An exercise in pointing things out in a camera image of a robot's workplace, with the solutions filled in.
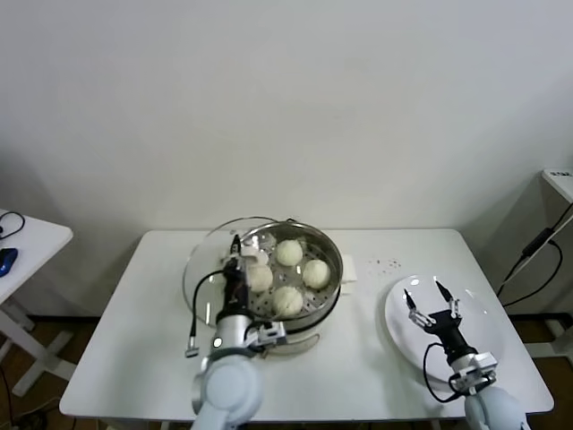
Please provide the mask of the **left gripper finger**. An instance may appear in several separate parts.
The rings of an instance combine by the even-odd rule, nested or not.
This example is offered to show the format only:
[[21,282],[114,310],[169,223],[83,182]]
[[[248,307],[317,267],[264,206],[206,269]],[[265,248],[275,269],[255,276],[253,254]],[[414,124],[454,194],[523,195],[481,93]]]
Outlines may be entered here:
[[244,268],[244,258],[242,256],[242,242],[238,234],[235,234],[230,246],[226,266],[233,270],[242,270]]

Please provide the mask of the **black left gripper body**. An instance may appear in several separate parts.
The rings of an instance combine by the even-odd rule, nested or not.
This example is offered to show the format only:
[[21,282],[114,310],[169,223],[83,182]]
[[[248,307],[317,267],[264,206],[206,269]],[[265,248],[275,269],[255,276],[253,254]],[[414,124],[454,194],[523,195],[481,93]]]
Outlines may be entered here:
[[226,281],[224,287],[223,315],[247,314],[249,305],[249,288],[246,274],[237,268],[226,268],[223,271]]

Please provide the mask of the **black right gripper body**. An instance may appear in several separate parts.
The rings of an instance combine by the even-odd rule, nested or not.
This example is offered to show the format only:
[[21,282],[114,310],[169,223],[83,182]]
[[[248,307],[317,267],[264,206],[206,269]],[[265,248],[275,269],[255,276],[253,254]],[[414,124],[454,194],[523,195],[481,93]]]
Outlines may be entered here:
[[439,338],[447,358],[461,358],[474,354],[475,349],[466,342],[459,330],[461,317],[452,317],[450,311],[439,311],[430,314],[430,317],[434,322],[424,325],[423,330]]

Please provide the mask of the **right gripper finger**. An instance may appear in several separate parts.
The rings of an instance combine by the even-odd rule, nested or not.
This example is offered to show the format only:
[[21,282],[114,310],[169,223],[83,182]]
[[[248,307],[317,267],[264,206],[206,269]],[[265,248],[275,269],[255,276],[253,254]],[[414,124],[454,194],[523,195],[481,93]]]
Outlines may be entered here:
[[404,289],[404,297],[408,308],[409,320],[418,327],[432,327],[433,319],[429,315],[418,310],[414,299],[407,289]]
[[438,287],[443,299],[449,305],[450,316],[453,319],[461,319],[461,313],[459,312],[459,300],[455,298],[451,292],[444,287],[438,280],[435,280],[435,284]]

